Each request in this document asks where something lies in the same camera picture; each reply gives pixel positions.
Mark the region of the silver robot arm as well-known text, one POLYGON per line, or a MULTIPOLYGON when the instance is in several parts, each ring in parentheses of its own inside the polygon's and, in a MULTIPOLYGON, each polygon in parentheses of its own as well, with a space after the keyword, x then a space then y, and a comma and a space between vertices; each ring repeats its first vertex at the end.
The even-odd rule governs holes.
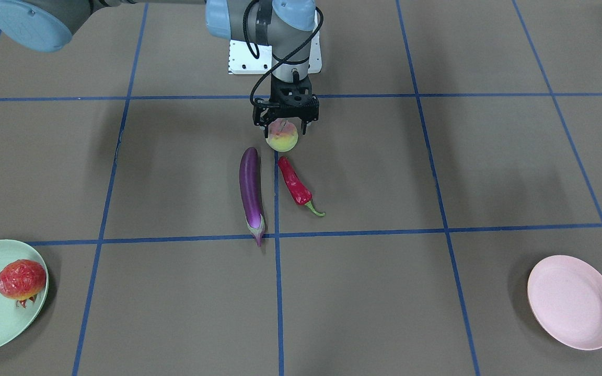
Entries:
POLYGON ((126 8, 162 10, 172 24, 158 31, 168 31, 169 41, 242 42, 255 59, 268 48, 249 93, 253 124, 265 136, 277 119, 297 118, 303 132, 319 119, 310 71, 324 17, 315 1, 0 1, 0 31, 29 50, 53 53, 126 8))

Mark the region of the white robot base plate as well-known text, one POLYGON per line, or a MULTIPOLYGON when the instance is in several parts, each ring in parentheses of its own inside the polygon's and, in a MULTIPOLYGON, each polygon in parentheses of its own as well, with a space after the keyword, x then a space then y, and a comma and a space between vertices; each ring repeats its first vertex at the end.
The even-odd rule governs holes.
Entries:
MULTIPOLYGON (((310 45, 309 74, 322 71, 323 59, 320 46, 320 34, 314 36, 310 45)), ((228 73, 232 75, 255 75, 269 71, 276 62, 270 46, 258 45, 259 57, 254 57, 243 41, 231 40, 229 44, 228 73)))

